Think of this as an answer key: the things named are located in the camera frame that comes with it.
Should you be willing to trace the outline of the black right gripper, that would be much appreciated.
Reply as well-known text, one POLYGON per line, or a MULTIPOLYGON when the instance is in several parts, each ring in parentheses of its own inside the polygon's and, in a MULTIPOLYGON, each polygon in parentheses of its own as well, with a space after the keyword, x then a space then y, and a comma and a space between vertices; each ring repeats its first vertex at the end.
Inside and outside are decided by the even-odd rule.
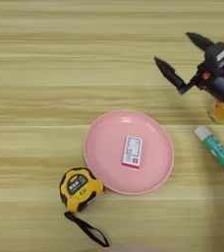
MULTIPOLYGON (((187 37, 202 51, 214 44, 209 38, 195 32, 187 32, 187 37)), ((201 63, 197 66, 196 74, 186 84, 167 62, 158 57, 154 57, 154 61, 162 75, 176 87, 181 95, 192 87, 197 87, 201 91, 208 92, 218 101, 224 102, 224 74, 215 75, 206 68, 204 63, 201 63)))

